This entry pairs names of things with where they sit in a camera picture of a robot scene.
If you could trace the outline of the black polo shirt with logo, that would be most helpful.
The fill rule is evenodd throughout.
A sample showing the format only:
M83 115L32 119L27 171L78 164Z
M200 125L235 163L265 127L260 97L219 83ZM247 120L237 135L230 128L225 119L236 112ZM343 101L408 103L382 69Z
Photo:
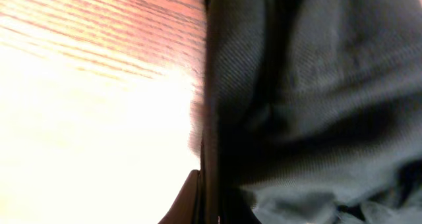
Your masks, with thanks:
M421 1L205 0L201 223L421 222Z

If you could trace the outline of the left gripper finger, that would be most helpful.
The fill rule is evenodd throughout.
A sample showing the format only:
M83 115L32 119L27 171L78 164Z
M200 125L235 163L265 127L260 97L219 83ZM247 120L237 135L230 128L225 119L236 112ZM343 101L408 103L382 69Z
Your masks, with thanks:
M192 170L159 224L195 224L200 207L200 171Z

